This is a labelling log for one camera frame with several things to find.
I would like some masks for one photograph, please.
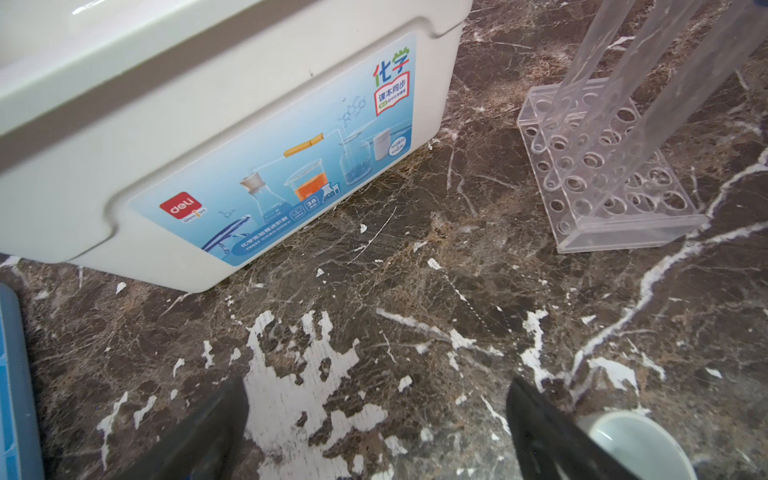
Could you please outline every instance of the blue container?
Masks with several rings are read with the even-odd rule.
[[[13,290],[0,283],[0,480],[42,480],[35,397],[29,376],[22,313]]]

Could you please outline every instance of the blue sticker label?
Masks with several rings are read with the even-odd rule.
[[[141,216],[239,266],[411,148],[415,36],[131,199]]]

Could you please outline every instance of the brown marble surface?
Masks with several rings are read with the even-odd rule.
[[[240,375],[236,478],[519,478],[496,416],[514,376],[575,419],[642,409],[702,480],[768,478],[768,46],[664,146],[710,227],[560,255],[515,119],[597,4],[476,0],[429,146],[205,293],[0,257],[47,477],[112,476]],[[724,5],[691,21],[642,108]]]

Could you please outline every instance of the red deli logo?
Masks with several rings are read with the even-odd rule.
[[[181,192],[177,196],[164,201],[160,204],[160,208],[184,223],[196,220],[208,211],[207,208],[203,207],[200,202],[187,192]]]

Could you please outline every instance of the beaker illustration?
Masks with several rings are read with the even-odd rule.
[[[392,144],[392,135],[389,133],[388,128],[373,138],[373,154],[376,156],[376,161],[382,160],[389,155],[390,144]]]
[[[248,238],[256,230],[256,222],[250,215],[235,220],[211,237],[201,248],[218,258],[224,258],[237,242]]]
[[[249,177],[245,177],[240,185],[248,189],[248,193],[256,200],[259,207],[259,213],[264,219],[264,223],[269,223],[276,218],[285,215],[290,210],[290,205],[280,195],[270,190],[269,185],[261,180],[258,172],[252,172]]]
[[[326,169],[323,168],[322,158],[300,168],[288,177],[285,183],[287,187],[293,189],[301,201],[317,193],[327,184],[328,177],[326,176]]]
[[[339,160],[341,165],[341,172],[344,174],[344,181],[347,185],[356,184],[361,181],[372,170],[371,157],[368,155],[367,148],[364,144],[361,144],[363,159],[355,159],[353,155],[352,160],[349,159],[347,154],[343,154]]]

